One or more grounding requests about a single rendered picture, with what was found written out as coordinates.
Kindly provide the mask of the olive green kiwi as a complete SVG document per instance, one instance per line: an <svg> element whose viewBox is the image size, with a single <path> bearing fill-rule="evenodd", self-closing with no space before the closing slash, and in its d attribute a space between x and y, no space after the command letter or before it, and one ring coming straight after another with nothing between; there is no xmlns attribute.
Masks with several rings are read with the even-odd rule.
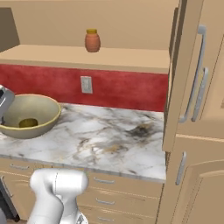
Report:
<svg viewBox="0 0 224 224"><path fill-rule="evenodd" d="M26 118L19 122L20 128L29 128L29 127L35 127L38 125L38 120L35 118Z"/></svg>

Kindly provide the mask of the orange jar with yellow lid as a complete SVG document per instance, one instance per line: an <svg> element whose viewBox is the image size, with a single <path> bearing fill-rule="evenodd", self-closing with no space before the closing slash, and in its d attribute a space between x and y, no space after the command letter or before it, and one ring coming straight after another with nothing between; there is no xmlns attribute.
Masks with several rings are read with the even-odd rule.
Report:
<svg viewBox="0 0 224 224"><path fill-rule="evenodd" d="M97 53L100 50L101 40L96 29L87 29L85 47L90 53Z"/></svg>

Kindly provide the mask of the tan drawer front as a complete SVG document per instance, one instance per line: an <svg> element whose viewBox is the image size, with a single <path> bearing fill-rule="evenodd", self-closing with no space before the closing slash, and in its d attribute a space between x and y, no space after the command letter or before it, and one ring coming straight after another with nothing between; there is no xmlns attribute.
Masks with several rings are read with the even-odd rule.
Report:
<svg viewBox="0 0 224 224"><path fill-rule="evenodd" d="M156 224L155 218L115 212L91 206L80 206L80 211L87 217L89 224ZM113 219L115 222L101 221L97 217Z"/></svg>
<svg viewBox="0 0 224 224"><path fill-rule="evenodd" d="M101 204L98 203L95 198L105 201L115 201L115 204ZM107 192L104 190L96 190L94 188L89 188L77 198L77 202L79 205L102 207L129 214L140 214L155 218L158 212L159 199L138 196L129 193Z"/></svg>
<svg viewBox="0 0 224 224"><path fill-rule="evenodd" d="M91 187L110 190L119 193L131 193L152 198L159 198L161 196L163 187L161 183L136 178L119 177L111 174L88 171L87 175L89 177L89 185ZM97 181L94 181L94 177L104 180L114 180L115 183L114 184L99 183Z"/></svg>
<svg viewBox="0 0 224 224"><path fill-rule="evenodd" d="M29 165L30 168L28 170L19 170L19 169L11 168L10 164L21 165L21 166ZM34 171L41 168L60 168L60 169L65 168L65 169L71 169L71 170L74 169L72 166L64 166L63 164L60 164L60 165L43 164L42 162L25 162L22 160L0 157L0 172L6 172L9 174L16 174L16 175L30 177Z"/></svg>

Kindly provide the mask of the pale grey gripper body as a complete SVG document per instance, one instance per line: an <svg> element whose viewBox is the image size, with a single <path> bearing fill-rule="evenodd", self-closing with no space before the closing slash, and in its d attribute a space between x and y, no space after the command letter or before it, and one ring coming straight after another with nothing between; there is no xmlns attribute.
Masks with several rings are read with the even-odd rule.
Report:
<svg viewBox="0 0 224 224"><path fill-rule="evenodd" d="M15 94L7 87L0 85L0 123L3 122L4 113L15 99Z"/></svg>

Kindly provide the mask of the tan base cabinet door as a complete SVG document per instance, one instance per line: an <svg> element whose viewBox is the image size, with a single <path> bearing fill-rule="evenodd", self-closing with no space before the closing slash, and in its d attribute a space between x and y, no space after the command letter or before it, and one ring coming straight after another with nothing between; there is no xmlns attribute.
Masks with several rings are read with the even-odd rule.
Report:
<svg viewBox="0 0 224 224"><path fill-rule="evenodd" d="M35 203L35 194L30 188L30 178L24 175L0 171L0 180L6 188L21 220L27 221Z"/></svg>

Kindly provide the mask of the beige bowl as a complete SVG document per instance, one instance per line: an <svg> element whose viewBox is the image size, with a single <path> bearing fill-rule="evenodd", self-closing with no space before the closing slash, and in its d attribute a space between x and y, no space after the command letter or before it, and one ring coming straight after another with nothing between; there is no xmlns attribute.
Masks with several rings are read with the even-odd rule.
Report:
<svg viewBox="0 0 224 224"><path fill-rule="evenodd" d="M53 98L41 94L18 94L3 114L0 131L8 137L29 139L44 135L59 120L61 106ZM23 127L19 124L24 119L35 119L34 127Z"/></svg>

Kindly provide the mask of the grey wall socket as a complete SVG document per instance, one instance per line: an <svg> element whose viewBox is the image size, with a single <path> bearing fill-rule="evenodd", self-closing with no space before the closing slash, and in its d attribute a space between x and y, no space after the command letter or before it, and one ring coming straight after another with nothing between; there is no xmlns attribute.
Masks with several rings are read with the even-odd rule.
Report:
<svg viewBox="0 0 224 224"><path fill-rule="evenodd" d="M81 84L81 92L83 94L93 93L92 78L90 76L81 76L80 84Z"/></svg>

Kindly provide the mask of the tan tall cabinet door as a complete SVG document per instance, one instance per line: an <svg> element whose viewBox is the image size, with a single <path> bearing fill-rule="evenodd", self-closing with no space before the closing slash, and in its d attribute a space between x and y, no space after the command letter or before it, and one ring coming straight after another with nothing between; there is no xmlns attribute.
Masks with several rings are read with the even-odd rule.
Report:
<svg viewBox="0 0 224 224"><path fill-rule="evenodd" d="M176 185L184 151L185 168ZM224 140L176 137L157 224L224 224Z"/></svg>

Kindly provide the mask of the grey brown hood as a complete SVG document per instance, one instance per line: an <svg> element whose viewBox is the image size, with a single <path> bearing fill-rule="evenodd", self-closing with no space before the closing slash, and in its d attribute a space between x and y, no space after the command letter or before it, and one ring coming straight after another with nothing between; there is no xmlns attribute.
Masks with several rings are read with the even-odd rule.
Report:
<svg viewBox="0 0 224 224"><path fill-rule="evenodd" d="M11 8L0 8L0 53L20 44Z"/></svg>

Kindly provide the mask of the tan wall shelf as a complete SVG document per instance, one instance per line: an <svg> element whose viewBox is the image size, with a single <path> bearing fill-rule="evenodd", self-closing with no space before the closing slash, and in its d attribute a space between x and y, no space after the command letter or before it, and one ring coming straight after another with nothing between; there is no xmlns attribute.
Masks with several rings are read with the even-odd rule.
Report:
<svg viewBox="0 0 224 224"><path fill-rule="evenodd" d="M164 50L17 45L0 52L0 64L167 74L170 57Z"/></svg>

